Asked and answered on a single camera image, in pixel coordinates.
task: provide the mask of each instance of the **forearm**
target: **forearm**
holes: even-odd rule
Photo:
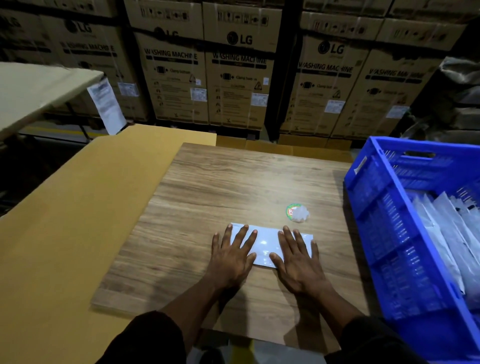
[[[344,327],[354,318],[364,316],[331,286],[317,290],[312,294],[312,298],[339,342]]]
[[[182,331],[187,354],[192,349],[202,322],[215,302],[218,301],[221,291],[211,279],[203,277],[194,286],[160,309],[160,312],[167,314]]]

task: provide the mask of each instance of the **left hand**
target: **left hand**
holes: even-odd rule
[[[219,233],[216,232],[212,239],[212,257],[208,264],[205,278],[211,280],[216,288],[227,289],[239,286],[252,269],[256,253],[248,255],[257,238],[257,230],[254,230],[245,244],[240,245],[248,231],[248,225],[244,225],[235,236],[230,245],[232,224],[227,226],[221,245],[218,244]]]

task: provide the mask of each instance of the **wood grain surface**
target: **wood grain surface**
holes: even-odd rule
[[[159,309],[196,283],[210,259],[212,236],[230,222],[281,229],[318,242],[324,270],[362,312],[379,312],[351,211],[344,204],[347,163],[183,144],[144,213],[104,276],[91,303],[140,314]],[[290,221],[302,203],[309,220]],[[204,328],[323,353],[338,343],[318,311],[280,283],[274,269],[254,266]]]

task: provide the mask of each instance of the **right hand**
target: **right hand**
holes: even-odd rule
[[[317,244],[311,241],[310,258],[300,232],[295,229],[293,233],[295,238],[288,226],[284,226],[283,231],[278,232],[278,241],[285,262],[277,254],[270,253],[270,259],[278,270],[278,278],[293,294],[316,296],[325,290],[333,291],[320,265]]]

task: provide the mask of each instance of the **white envelope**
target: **white envelope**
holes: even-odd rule
[[[233,225],[233,228],[232,228],[232,236],[230,239],[230,243],[233,243],[233,240],[235,239],[235,235],[238,234],[238,232],[240,231],[240,229],[243,227],[244,224],[237,224],[232,222],[232,225]],[[242,241],[242,244],[241,244],[242,246],[245,243],[245,241],[248,239],[252,231],[254,230],[258,231],[257,239],[255,240],[255,243],[253,244],[253,247],[250,250],[250,253],[257,253],[257,258],[255,259],[254,264],[258,266],[275,268],[275,265],[273,264],[272,260],[268,255],[270,253],[276,253],[283,260],[282,249],[280,249],[280,243],[278,242],[279,229],[263,228],[261,226],[249,225],[247,234],[245,235],[245,238]],[[313,240],[313,235],[311,234],[301,234],[301,235],[302,235],[303,241],[305,242],[305,245],[307,246],[308,255],[311,257],[312,246],[310,245],[310,242]]]

